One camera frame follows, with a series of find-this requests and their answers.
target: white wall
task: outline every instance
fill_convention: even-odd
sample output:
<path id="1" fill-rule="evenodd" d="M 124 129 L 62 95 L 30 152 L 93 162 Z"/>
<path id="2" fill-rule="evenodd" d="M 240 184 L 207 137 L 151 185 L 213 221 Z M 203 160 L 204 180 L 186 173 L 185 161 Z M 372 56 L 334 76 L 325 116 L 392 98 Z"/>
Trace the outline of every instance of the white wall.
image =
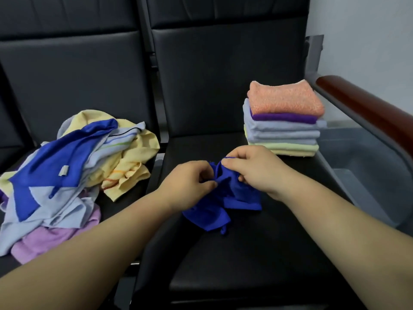
<path id="1" fill-rule="evenodd" d="M 320 34 L 320 74 L 413 114 L 413 0 L 311 0 L 307 35 Z M 325 118 L 348 119 L 331 104 Z"/>

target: brown wooden armrest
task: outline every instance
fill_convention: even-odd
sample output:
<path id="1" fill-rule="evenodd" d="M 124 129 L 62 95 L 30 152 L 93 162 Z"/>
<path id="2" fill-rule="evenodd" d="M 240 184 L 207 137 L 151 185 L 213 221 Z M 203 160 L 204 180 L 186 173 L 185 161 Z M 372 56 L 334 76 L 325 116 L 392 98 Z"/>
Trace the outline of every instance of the brown wooden armrest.
<path id="1" fill-rule="evenodd" d="M 339 76 L 319 77 L 316 84 L 384 132 L 413 158 L 413 116 Z"/>

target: orange knit fabric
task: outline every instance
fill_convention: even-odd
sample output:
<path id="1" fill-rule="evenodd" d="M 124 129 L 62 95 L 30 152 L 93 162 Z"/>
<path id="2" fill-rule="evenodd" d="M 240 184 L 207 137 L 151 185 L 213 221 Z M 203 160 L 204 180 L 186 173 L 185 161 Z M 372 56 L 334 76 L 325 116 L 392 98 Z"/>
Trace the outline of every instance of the orange knit fabric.
<path id="1" fill-rule="evenodd" d="M 324 106 L 306 80 L 282 86 L 252 81 L 247 93 L 252 114 L 296 113 L 322 116 Z"/>

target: hand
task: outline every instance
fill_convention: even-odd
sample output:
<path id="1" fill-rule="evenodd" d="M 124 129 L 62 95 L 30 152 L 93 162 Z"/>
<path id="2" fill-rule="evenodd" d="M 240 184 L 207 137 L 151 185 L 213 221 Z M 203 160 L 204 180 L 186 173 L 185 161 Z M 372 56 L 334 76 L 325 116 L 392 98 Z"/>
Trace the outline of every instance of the hand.
<path id="1" fill-rule="evenodd" d="M 240 181 L 276 200 L 294 187 L 294 177 L 299 175 L 264 146 L 240 146 L 227 157 L 234 159 L 223 159 L 222 165 L 240 173 Z"/>
<path id="2" fill-rule="evenodd" d="M 217 187 L 214 171 L 207 161 L 190 161 L 179 164 L 157 189 L 167 200 L 173 212 L 193 207 L 202 197 Z"/>

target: person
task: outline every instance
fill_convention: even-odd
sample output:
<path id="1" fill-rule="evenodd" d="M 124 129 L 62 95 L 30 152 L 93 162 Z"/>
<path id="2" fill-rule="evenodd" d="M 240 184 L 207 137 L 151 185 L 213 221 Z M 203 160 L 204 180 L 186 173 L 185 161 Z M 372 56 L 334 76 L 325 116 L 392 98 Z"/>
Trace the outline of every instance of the person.
<path id="1" fill-rule="evenodd" d="M 291 209 L 368 309 L 413 309 L 413 238 L 370 217 L 263 146 L 222 164 Z M 0 279 L 4 309 L 96 309 L 156 229 L 211 192 L 206 161 L 178 165 L 160 187 Z"/>

